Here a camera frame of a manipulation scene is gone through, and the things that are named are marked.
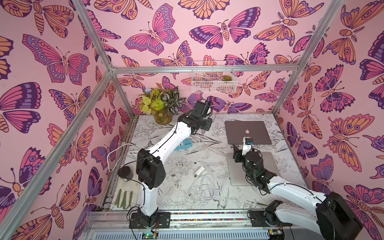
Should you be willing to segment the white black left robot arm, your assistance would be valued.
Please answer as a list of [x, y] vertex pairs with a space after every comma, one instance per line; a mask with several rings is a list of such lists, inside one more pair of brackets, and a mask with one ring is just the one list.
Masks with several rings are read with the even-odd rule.
[[157, 195], [159, 186], [166, 178], [166, 160], [176, 147], [198, 130], [210, 129], [212, 113], [210, 101], [197, 101], [192, 110], [178, 117], [175, 126], [157, 144], [149, 149], [139, 150], [136, 174], [144, 186], [140, 204], [140, 214], [143, 218], [154, 218], [158, 211]]

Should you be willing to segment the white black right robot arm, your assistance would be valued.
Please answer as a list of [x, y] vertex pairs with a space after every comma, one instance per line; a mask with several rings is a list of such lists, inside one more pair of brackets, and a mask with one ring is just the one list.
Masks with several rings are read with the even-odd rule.
[[290, 207], [282, 201], [270, 203], [264, 213], [268, 225], [297, 225], [326, 240], [354, 240], [361, 232], [362, 222], [339, 194], [315, 192], [268, 171], [261, 151], [254, 149], [251, 143], [244, 144], [242, 149], [233, 146], [233, 160], [242, 165], [247, 183], [260, 192], [296, 204]]

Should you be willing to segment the teal power strip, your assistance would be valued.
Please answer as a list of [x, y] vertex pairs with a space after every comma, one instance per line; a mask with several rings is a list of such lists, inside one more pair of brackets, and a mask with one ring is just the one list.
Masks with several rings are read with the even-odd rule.
[[185, 139], [175, 148], [175, 151], [189, 149], [192, 146], [193, 146], [193, 141], [191, 139]]

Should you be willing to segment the white laptop charger brick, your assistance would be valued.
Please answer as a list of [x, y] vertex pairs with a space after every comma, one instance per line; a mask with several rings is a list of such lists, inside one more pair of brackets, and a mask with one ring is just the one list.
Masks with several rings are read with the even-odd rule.
[[204, 167], [200, 167], [194, 174], [194, 177], [197, 178], [199, 177], [203, 172], [205, 171]]

